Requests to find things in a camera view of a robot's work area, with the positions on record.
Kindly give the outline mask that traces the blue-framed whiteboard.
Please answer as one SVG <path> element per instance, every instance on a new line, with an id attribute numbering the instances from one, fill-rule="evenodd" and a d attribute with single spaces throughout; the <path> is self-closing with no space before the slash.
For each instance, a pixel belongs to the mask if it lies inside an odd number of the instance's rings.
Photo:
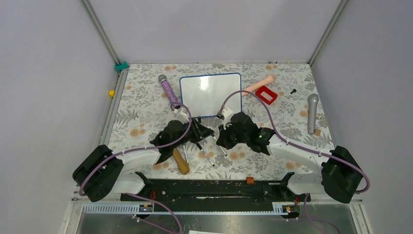
<path id="1" fill-rule="evenodd" d="M 240 73 L 181 77 L 179 80 L 182 103 L 192 117 L 215 116 L 224 100 L 241 90 Z"/>

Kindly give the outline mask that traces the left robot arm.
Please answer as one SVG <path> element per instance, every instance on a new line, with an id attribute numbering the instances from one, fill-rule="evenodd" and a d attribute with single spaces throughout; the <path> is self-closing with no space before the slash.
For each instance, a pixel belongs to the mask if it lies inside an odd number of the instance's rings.
<path id="1" fill-rule="evenodd" d="M 151 194 L 143 178 L 127 171 L 143 165 L 155 165 L 172 157 L 173 150 L 187 142 L 197 143 L 214 134 L 195 118 L 191 122 L 170 121 L 146 147 L 114 153 L 107 145 L 97 146 L 74 170 L 73 180 L 79 194 L 97 202 L 109 194 L 132 193 L 139 200 Z"/>

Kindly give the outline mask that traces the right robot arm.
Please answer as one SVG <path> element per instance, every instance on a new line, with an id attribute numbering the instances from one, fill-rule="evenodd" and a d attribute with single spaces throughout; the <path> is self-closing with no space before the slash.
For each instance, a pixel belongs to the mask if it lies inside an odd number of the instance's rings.
<path id="1" fill-rule="evenodd" d="M 309 174 L 289 173 L 279 188 L 281 198 L 293 200 L 302 194 L 326 194 L 332 199 L 348 204 L 351 202 L 363 175 L 360 166 L 350 152 L 337 146 L 333 150 L 301 145 L 270 128 L 258 127 L 243 112 L 233 113 L 225 108 L 218 117 L 223 121 L 218 127 L 217 145 L 232 149 L 246 144 L 256 153 L 282 156 L 312 170 Z"/>

